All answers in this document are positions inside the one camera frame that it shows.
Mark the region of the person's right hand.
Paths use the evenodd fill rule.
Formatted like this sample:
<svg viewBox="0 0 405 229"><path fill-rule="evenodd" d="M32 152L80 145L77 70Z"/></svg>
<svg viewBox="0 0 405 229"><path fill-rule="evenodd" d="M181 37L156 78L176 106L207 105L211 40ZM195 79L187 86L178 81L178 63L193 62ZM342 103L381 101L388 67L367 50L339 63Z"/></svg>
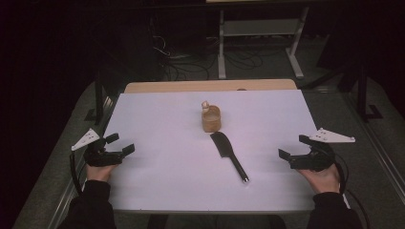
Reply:
<svg viewBox="0 0 405 229"><path fill-rule="evenodd" d="M323 171L299 170L298 173L307 180L316 194L339 193L340 176L334 164Z"/></svg>

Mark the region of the wooden utensil holder cup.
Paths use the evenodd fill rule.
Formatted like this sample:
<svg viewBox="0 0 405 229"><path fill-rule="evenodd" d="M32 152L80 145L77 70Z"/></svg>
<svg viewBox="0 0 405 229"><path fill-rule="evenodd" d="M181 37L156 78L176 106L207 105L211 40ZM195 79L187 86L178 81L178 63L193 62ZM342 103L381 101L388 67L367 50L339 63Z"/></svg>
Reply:
<svg viewBox="0 0 405 229"><path fill-rule="evenodd" d="M218 132L222 127L221 110L214 105L202 108L202 129L206 133Z"/></svg>

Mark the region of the person's left hand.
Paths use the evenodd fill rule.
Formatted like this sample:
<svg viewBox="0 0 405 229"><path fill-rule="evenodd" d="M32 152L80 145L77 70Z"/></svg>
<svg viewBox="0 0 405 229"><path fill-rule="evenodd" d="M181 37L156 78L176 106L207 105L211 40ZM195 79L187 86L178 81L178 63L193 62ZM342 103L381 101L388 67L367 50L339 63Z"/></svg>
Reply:
<svg viewBox="0 0 405 229"><path fill-rule="evenodd" d="M111 176L111 173L116 168L116 165L109 165L104 167L94 167L87 165L86 172L87 172L87 179L88 180L97 180L107 182Z"/></svg>

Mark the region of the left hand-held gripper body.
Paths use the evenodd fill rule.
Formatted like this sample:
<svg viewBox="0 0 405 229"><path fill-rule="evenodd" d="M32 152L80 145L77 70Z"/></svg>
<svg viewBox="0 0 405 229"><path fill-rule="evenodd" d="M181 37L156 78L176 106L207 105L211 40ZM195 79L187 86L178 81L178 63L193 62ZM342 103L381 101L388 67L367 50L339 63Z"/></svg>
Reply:
<svg viewBox="0 0 405 229"><path fill-rule="evenodd" d="M73 152L85 147L85 162L94 167L104 167L120 164L123 160L122 152L108 152L105 148L107 143L105 137L100 137L98 133L90 128L79 141L71 147Z"/></svg>

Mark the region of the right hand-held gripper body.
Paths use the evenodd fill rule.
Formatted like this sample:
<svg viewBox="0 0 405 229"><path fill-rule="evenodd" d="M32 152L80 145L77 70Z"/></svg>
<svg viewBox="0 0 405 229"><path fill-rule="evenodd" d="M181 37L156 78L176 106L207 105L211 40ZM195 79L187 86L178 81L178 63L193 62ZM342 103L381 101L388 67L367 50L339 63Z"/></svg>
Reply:
<svg viewBox="0 0 405 229"><path fill-rule="evenodd" d="M309 152L305 155L292 156L288 162L291 169L312 170L315 172L328 169L335 162L335 152L331 143L354 143L354 136L341 135L324 128L320 128L314 134L307 135L314 141L309 146Z"/></svg>

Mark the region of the black metal stand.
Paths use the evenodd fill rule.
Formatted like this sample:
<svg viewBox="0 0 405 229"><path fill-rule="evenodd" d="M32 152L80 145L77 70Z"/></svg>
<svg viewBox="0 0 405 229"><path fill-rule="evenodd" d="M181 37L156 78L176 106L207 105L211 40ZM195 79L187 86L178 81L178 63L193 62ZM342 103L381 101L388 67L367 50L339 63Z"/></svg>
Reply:
<svg viewBox="0 0 405 229"><path fill-rule="evenodd" d="M357 86L356 111L364 122L368 122L370 119L380 119L383 117L375 105L367 103L368 77L362 64L348 62L341 67L326 73L320 78L301 86L300 89L315 89L323 83L332 80L337 75L342 76L337 85L339 92L349 93L354 86Z"/></svg>
<svg viewBox="0 0 405 229"><path fill-rule="evenodd" d="M121 75L97 72L94 82L95 106L86 114L85 120L100 125L109 117L126 85L127 81Z"/></svg>

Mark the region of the white metal desk frame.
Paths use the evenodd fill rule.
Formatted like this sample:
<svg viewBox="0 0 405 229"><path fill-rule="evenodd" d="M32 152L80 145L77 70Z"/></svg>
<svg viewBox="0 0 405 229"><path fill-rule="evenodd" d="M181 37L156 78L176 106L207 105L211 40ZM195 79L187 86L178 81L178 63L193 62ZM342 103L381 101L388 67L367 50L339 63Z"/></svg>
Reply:
<svg viewBox="0 0 405 229"><path fill-rule="evenodd" d="M225 20L224 11L220 11L219 22L219 53L218 73L220 79L226 79L224 62L224 39L232 36L256 36L256 35L292 35L293 41L286 48L286 54L290 66L298 79L304 77L295 53L306 24L309 7L301 10L298 18L289 19L264 19L264 20Z"/></svg>

